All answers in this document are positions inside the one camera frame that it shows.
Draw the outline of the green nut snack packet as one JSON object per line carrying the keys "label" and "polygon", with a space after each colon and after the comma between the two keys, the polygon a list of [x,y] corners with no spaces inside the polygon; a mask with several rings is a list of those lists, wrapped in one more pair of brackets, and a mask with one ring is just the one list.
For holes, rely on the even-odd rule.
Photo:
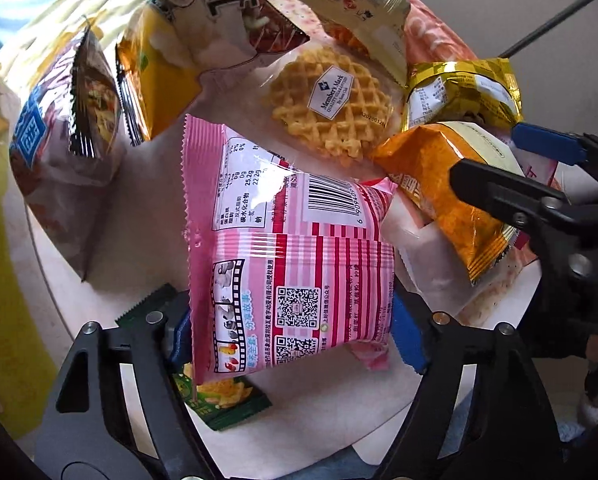
{"label": "green nut snack packet", "polygon": [[236,426],[270,408],[267,395],[247,377],[227,378],[196,386],[192,381],[192,323],[189,294],[164,284],[116,318],[116,325],[131,326],[146,321],[150,312],[165,317],[163,351],[166,369],[173,373],[175,385],[188,408],[212,430]]}

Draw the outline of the pink striped snack packet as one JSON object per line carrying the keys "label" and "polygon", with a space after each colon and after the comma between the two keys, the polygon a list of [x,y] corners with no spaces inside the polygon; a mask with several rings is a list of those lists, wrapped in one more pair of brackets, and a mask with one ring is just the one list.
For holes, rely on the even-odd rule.
{"label": "pink striped snack packet", "polygon": [[309,174],[192,116],[180,170],[197,384],[341,346],[387,367],[394,251],[380,228],[391,180]]}

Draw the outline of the waffle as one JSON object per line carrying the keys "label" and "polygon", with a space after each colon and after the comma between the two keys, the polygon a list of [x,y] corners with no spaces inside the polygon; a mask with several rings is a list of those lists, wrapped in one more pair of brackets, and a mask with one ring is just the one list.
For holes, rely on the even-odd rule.
{"label": "waffle", "polygon": [[275,62],[259,95],[286,136],[343,166],[396,133],[404,101],[377,63],[316,40]]}

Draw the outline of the gold foil snack packet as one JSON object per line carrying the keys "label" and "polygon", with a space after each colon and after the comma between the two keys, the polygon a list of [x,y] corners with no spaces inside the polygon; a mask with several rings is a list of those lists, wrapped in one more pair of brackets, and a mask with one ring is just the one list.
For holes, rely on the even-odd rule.
{"label": "gold foil snack packet", "polygon": [[427,62],[412,67],[402,128],[454,120],[500,130],[523,121],[519,84],[507,58]]}

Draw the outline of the brown Oishi chocolate snack bag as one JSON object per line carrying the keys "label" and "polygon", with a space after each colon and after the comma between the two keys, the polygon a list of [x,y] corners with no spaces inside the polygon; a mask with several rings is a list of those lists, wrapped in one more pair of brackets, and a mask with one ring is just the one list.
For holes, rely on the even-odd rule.
{"label": "brown Oishi chocolate snack bag", "polygon": [[85,26],[59,50],[22,106],[9,148],[24,201],[82,280],[125,152],[121,101]]}

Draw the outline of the black floor stand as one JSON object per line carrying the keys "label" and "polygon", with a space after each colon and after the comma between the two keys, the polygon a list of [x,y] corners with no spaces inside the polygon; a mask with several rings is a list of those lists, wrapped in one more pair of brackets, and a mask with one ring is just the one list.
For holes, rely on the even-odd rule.
{"label": "black floor stand", "polygon": [[571,3],[570,6],[567,6],[564,8],[564,10],[559,11],[552,18],[538,26],[536,29],[532,30],[532,32],[529,32],[526,36],[515,42],[511,47],[503,51],[500,54],[500,58],[511,58],[512,56],[521,52],[594,1],[595,0],[576,0],[574,3]]}

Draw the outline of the green cardboard box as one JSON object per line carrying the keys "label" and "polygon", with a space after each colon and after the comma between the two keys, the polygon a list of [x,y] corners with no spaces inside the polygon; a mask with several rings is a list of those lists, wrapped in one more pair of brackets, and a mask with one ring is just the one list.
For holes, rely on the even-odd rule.
{"label": "green cardboard box", "polygon": [[41,423],[56,366],[38,336],[9,253],[3,199],[13,110],[14,97],[0,80],[0,423],[18,440]]}

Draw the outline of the yellow black snack bag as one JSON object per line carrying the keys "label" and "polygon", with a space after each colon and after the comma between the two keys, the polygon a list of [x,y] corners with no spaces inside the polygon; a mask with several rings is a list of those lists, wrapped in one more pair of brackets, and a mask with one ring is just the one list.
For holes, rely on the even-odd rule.
{"label": "yellow black snack bag", "polygon": [[268,0],[148,0],[116,44],[116,79],[132,145],[165,131],[308,42]]}

